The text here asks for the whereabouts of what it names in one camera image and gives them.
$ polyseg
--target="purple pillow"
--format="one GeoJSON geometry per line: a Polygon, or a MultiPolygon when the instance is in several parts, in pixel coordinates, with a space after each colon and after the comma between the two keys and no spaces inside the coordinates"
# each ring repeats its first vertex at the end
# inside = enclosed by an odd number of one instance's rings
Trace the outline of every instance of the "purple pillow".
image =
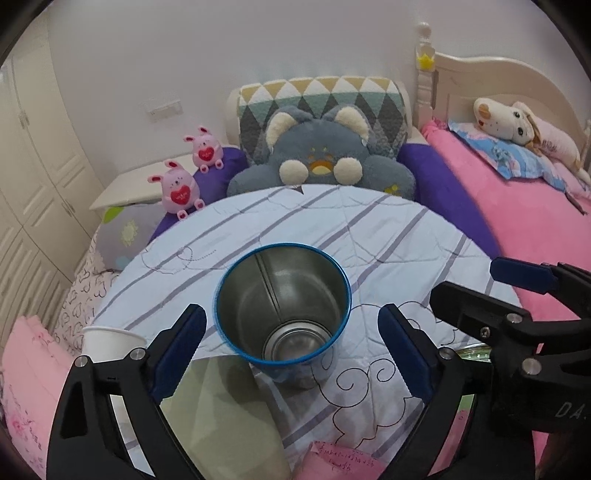
{"type": "Polygon", "coordinates": [[[418,203],[454,224],[489,258],[501,256],[501,248],[478,206],[433,147],[404,144],[397,160],[417,179],[418,203]]]}
{"type": "MultiPolygon", "coordinates": [[[[197,170],[193,178],[197,182],[197,185],[199,185],[201,198],[205,202],[205,205],[211,205],[213,202],[226,198],[230,180],[246,168],[248,168],[248,162],[242,150],[235,147],[224,147],[223,168],[221,170],[210,168],[209,172],[205,174],[197,170]]],[[[189,215],[194,211],[195,207],[187,209],[189,215]]],[[[164,215],[164,218],[156,227],[148,243],[158,238],[177,222],[178,217],[176,214],[167,213],[164,215]]]]}

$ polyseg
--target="bedpost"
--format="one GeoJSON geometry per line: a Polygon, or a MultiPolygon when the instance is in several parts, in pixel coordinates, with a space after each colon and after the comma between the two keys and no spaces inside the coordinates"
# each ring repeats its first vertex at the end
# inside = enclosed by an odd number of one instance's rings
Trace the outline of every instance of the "bedpost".
{"type": "Polygon", "coordinates": [[[589,153],[589,143],[591,141],[591,119],[587,119],[587,124],[585,125],[583,133],[585,135],[585,145],[581,150],[581,160],[583,160],[583,168],[589,171],[591,159],[587,158],[587,155],[589,153]]]}
{"type": "Polygon", "coordinates": [[[417,101],[414,106],[414,125],[423,128],[433,118],[433,72],[435,50],[431,46],[431,27],[426,22],[417,25],[418,43],[416,52],[417,101]]]}

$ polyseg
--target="blue pillowcase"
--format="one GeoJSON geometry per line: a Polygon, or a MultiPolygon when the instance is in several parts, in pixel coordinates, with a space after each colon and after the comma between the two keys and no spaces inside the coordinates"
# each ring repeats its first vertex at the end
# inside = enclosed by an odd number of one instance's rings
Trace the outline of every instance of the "blue pillowcase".
{"type": "Polygon", "coordinates": [[[458,124],[451,120],[447,124],[449,130],[455,132],[503,178],[542,178],[556,190],[566,191],[566,183],[553,171],[550,161],[544,161],[527,148],[494,138],[474,124],[458,124]]]}

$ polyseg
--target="heart pattern sheet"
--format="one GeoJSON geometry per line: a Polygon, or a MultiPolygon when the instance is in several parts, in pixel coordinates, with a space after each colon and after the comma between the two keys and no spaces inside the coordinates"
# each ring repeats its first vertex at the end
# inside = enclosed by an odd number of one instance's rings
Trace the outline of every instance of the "heart pattern sheet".
{"type": "Polygon", "coordinates": [[[355,187],[304,185],[230,197],[179,222],[127,266],[95,324],[150,342],[197,303],[208,324],[194,358],[232,355],[213,321],[216,287],[240,257],[277,242],[332,256],[353,294],[338,358],[327,359],[336,363],[327,381],[294,391],[254,370],[292,466],[315,440],[389,462],[420,415],[422,402],[408,392],[378,333],[381,306],[396,304],[436,345],[455,349],[477,341],[433,316],[436,284],[449,280],[519,306],[513,288],[491,278],[482,250],[422,205],[355,187]]]}

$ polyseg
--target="pink cloth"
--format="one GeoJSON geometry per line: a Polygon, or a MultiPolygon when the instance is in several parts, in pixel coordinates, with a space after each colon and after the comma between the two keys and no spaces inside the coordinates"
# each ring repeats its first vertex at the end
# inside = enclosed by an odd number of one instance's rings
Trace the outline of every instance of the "pink cloth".
{"type": "Polygon", "coordinates": [[[18,452],[43,479],[53,417],[73,360],[37,316],[17,319],[2,355],[8,432],[18,452]]]}
{"type": "Polygon", "coordinates": [[[386,464],[352,448],[312,442],[293,480],[377,480],[386,464]]]}
{"type": "MultiPolygon", "coordinates": [[[[591,271],[591,215],[581,215],[543,180],[503,179],[435,122],[425,125],[423,135],[474,200],[504,256],[537,264],[564,262],[591,271]]],[[[591,213],[591,200],[577,199],[591,213]]],[[[549,295],[515,290],[535,320],[576,318],[549,295]]]]}

